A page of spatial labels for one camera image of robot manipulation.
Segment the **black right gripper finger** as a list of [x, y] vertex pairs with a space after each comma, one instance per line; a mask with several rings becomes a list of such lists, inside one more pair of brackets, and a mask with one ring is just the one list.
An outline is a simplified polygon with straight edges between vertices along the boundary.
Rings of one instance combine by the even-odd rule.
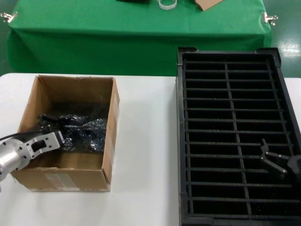
[[285, 180], [289, 156], [271, 152], [265, 139], [261, 140], [261, 164], [264, 169], [280, 180]]

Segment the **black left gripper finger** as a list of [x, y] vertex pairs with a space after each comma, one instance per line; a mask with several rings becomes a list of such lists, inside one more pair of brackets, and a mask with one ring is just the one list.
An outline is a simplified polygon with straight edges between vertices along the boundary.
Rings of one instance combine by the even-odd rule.
[[38, 116], [40, 124], [61, 124], [61, 120], [51, 115], [40, 114]]

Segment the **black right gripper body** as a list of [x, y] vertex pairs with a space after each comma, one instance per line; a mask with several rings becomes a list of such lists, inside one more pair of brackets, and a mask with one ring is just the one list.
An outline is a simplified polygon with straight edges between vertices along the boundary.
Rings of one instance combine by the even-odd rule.
[[301, 156], [291, 156], [287, 162], [289, 176], [294, 180], [301, 179]]

